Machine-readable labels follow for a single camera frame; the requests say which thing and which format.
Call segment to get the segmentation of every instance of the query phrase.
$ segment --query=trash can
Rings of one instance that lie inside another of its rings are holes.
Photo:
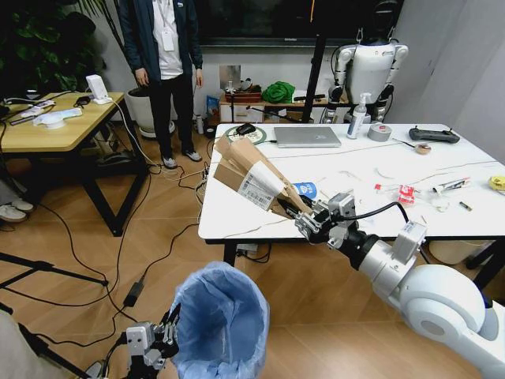
[[[179,352],[172,363],[181,379],[260,375],[270,310],[246,274],[224,262],[212,262],[177,289],[170,311],[179,303]]]

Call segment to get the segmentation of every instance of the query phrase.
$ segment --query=person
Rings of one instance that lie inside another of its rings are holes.
[[[0,220],[20,223],[26,220],[27,213],[33,209],[33,205],[21,199],[14,189],[0,179]]]
[[[148,89],[165,167],[174,169],[170,143],[170,97],[178,115],[182,154],[195,162],[193,124],[193,68],[196,84],[204,83],[198,20],[193,0],[121,0],[119,20],[125,40],[125,55],[137,82]]]

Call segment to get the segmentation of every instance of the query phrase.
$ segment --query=silver laptop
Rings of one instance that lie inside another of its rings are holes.
[[[275,139],[280,148],[338,148],[342,142],[328,126],[275,127]]]

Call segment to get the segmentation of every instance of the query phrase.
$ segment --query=id badge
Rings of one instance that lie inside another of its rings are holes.
[[[163,49],[165,51],[174,51],[174,41],[172,40],[172,33],[168,28],[164,28],[161,33],[163,39]]]

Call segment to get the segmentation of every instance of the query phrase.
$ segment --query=green leaves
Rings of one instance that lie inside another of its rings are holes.
[[[100,6],[102,1],[86,0],[86,6],[89,2]],[[28,3],[14,0],[4,9],[0,33],[2,94],[15,96],[28,88],[41,92],[86,88],[85,76],[96,71],[93,21],[66,8],[78,6],[77,0]]]
[[[62,91],[74,91],[77,89],[77,79],[74,75],[65,76],[60,73],[55,73],[54,76],[58,80]]]
[[[30,48],[27,45],[18,44],[14,47],[14,49],[16,51],[16,55],[26,62],[31,61],[37,54],[35,49]]]

